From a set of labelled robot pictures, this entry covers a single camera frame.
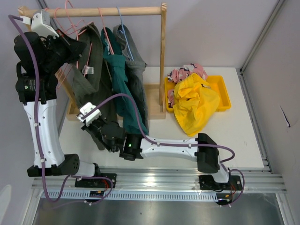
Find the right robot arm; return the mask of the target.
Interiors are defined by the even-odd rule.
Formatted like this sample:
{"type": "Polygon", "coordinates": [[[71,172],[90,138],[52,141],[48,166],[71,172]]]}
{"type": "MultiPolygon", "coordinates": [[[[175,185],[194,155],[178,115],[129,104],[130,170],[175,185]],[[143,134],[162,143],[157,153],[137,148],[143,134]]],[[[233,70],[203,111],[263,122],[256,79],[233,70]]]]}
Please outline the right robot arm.
{"type": "Polygon", "coordinates": [[[77,119],[83,123],[82,130],[94,135],[110,152],[119,153],[119,157],[128,161],[153,157],[182,158],[197,163],[199,172],[209,174],[219,189],[231,184],[228,170],[220,157],[220,146],[207,134],[185,140],[167,140],[151,138],[139,134],[129,134],[116,122],[108,122],[100,117],[77,119]]]}

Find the yellow shorts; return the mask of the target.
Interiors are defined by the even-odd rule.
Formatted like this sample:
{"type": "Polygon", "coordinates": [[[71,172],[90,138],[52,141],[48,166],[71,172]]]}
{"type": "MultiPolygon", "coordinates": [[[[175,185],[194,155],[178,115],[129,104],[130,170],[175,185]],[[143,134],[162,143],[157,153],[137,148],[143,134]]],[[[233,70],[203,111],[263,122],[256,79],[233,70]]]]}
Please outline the yellow shorts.
{"type": "Polygon", "coordinates": [[[176,121],[188,136],[200,133],[217,110],[220,97],[210,84],[193,73],[174,88],[173,111],[176,121]]]}

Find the pink floral shorts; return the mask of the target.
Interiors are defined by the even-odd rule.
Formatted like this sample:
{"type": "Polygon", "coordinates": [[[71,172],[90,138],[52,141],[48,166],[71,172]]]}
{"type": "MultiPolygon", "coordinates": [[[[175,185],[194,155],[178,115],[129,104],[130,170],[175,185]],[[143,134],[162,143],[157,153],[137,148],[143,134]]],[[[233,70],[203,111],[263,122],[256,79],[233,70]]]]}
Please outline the pink floral shorts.
{"type": "Polygon", "coordinates": [[[190,63],[187,65],[183,65],[179,68],[173,69],[167,75],[167,82],[176,85],[177,83],[183,81],[184,79],[191,76],[192,74],[198,75],[205,81],[208,78],[208,75],[204,70],[203,66],[201,66],[198,63],[190,63]]]}

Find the olive green shorts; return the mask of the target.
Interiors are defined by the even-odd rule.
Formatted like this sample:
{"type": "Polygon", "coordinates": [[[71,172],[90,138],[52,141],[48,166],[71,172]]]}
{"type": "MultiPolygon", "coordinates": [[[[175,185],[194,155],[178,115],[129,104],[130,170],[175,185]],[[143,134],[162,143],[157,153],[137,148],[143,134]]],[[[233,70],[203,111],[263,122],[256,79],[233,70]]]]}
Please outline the olive green shorts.
{"type": "MultiPolygon", "coordinates": [[[[87,69],[84,77],[80,69],[74,69],[73,92],[78,108],[87,102],[97,106],[109,98],[112,93],[112,82],[110,72],[103,58],[103,44],[100,33],[95,25],[92,28],[92,50],[88,67],[93,68],[93,73],[87,69]]],[[[111,100],[100,108],[102,118],[106,121],[117,122],[117,113],[114,102],[111,100]]],[[[106,148],[94,136],[91,136],[99,150],[106,148]]]]}

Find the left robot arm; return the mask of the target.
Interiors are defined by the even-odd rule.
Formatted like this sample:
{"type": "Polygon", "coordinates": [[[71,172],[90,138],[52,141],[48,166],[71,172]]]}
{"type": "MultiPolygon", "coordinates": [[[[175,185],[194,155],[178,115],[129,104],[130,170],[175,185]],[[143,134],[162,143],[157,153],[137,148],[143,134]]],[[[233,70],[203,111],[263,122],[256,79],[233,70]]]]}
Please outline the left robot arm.
{"type": "Polygon", "coordinates": [[[85,176],[90,187],[98,187],[102,176],[96,172],[97,165],[81,161],[77,154],[65,155],[56,124],[55,73],[64,64],[79,60],[87,45],[60,30],[55,37],[25,32],[14,39],[14,44],[20,59],[15,88],[27,114],[34,144],[34,163],[27,170],[28,176],[85,176]]]}

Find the teal green shorts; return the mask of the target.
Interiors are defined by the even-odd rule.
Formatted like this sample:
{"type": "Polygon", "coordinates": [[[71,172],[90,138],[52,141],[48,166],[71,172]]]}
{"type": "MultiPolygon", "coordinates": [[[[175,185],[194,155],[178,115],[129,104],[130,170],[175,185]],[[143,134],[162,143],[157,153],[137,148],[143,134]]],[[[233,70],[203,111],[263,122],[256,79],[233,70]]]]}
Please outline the teal green shorts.
{"type": "MultiPolygon", "coordinates": [[[[104,30],[101,30],[101,41],[104,48],[103,58],[107,62],[108,69],[112,78],[112,89],[115,94],[123,93],[132,97],[131,92],[127,86],[128,78],[125,73],[125,57],[122,55],[121,47],[117,43],[113,31],[106,28],[111,45],[113,47],[114,55],[111,55],[109,46],[104,34],[104,30]]],[[[127,97],[117,97],[114,99],[117,114],[123,118],[123,127],[126,132],[131,134],[140,134],[138,121],[141,124],[143,132],[148,135],[149,130],[146,130],[143,125],[139,110],[138,115],[135,115],[135,107],[131,100],[127,97]]]]}

